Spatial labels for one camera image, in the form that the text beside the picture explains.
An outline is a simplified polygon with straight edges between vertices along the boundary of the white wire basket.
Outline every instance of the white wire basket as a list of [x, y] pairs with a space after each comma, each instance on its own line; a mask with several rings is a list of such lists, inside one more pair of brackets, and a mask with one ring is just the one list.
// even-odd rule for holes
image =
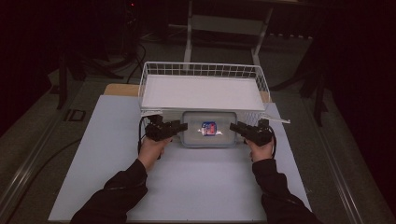
[[261, 67], [227, 63], [146, 62], [138, 98], [142, 117], [232, 111], [249, 125], [256, 125], [271, 103]]

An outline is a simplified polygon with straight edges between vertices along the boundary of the dark background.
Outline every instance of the dark background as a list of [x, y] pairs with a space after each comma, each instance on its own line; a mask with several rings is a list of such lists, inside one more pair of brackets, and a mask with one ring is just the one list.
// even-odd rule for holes
[[[0, 135], [50, 88], [47, 74], [58, 68], [62, 36], [71, 35], [67, 38], [74, 39], [75, 46], [91, 57], [106, 56], [106, 44], [112, 39], [106, 34], [118, 30], [99, 23], [94, 17], [96, 9], [92, 8], [92, 2], [24, 0], [2, 3]], [[138, 18], [161, 34], [166, 33], [164, 25], [168, 22], [186, 23], [187, 1], [144, 2]], [[122, 9], [113, 9], [114, 14], [122, 14]], [[289, 14], [289, 11], [279, 13], [275, 17], [278, 21], [271, 22], [280, 24]], [[109, 18], [115, 23], [122, 22], [117, 16]], [[78, 29], [64, 32], [65, 25], [76, 23], [80, 25]], [[273, 29], [273, 33], [282, 33], [272, 26], [270, 24], [270, 32]], [[316, 33], [310, 53], [304, 58], [312, 60], [319, 56], [321, 62], [326, 63], [326, 86], [332, 90], [393, 214], [396, 214], [396, 180], [392, 176], [396, 172], [392, 141], [396, 137], [395, 78], [392, 78], [396, 74], [395, 28], [396, 6], [392, 1], [345, 1], [342, 8], [329, 13]]]

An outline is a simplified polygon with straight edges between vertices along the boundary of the human hand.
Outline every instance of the human hand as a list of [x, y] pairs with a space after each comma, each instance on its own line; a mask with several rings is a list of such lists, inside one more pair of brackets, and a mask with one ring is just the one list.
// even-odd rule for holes
[[273, 158], [274, 138], [271, 139], [271, 142], [261, 147], [258, 147], [254, 142], [248, 139], [246, 139], [246, 142], [250, 147], [250, 158], [253, 162]]
[[138, 155], [138, 159], [143, 163], [146, 172], [150, 171], [155, 161], [164, 153], [164, 148], [172, 141], [172, 137], [163, 139], [162, 141], [154, 141], [148, 137], [143, 139], [142, 147]]

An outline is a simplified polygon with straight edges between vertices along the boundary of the floor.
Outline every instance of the floor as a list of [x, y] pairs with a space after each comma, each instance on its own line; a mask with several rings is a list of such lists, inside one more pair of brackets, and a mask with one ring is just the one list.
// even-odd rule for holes
[[[145, 35], [138, 53], [142, 56], [144, 47], [145, 61], [182, 62], [183, 32], [174, 32], [167, 42], [159, 41], [155, 35]], [[252, 64], [249, 48], [216, 46], [213, 42], [216, 41], [211, 39], [208, 43], [197, 38], [191, 61]], [[309, 39], [301, 38], [285, 40], [269, 36], [265, 39], [260, 60], [269, 86], [292, 77], [309, 44]], [[122, 80], [102, 77], [90, 69], [85, 81], [69, 77], [69, 97], [64, 109], [56, 109], [58, 96], [48, 92], [2, 136], [0, 193], [3, 198], [0, 204], [4, 204], [4, 199], [12, 203], [9, 209], [2, 208], [7, 216], [0, 219], [1, 223], [48, 223], [50, 210], [78, 149], [78, 139], [84, 134], [98, 97], [107, 84], [125, 82], [135, 67], [136, 64], [132, 64], [116, 70], [124, 77]], [[53, 82], [57, 72], [49, 74]], [[138, 73], [139, 69], [131, 83], [137, 83]], [[271, 93], [281, 117], [291, 120], [291, 124], [284, 127], [313, 212], [324, 223], [396, 223], [332, 100], [332, 93], [325, 92], [327, 112], [322, 113], [323, 127], [319, 127], [312, 115], [315, 100], [300, 97], [301, 85], [299, 82]], [[85, 111], [86, 116], [82, 121], [70, 120], [68, 109]], [[36, 156], [32, 155], [33, 151], [38, 152]], [[30, 169], [24, 172], [21, 167]], [[18, 180], [25, 187], [7, 198], [5, 195], [10, 193], [8, 187], [15, 174], [24, 174]]]

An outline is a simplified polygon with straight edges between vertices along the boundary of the gray container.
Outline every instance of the gray container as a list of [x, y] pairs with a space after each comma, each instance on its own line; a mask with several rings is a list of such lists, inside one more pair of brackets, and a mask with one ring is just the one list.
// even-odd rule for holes
[[231, 147], [235, 145], [236, 133], [230, 130], [230, 123], [236, 123], [234, 112], [183, 113], [182, 122], [189, 129], [181, 134], [185, 147]]

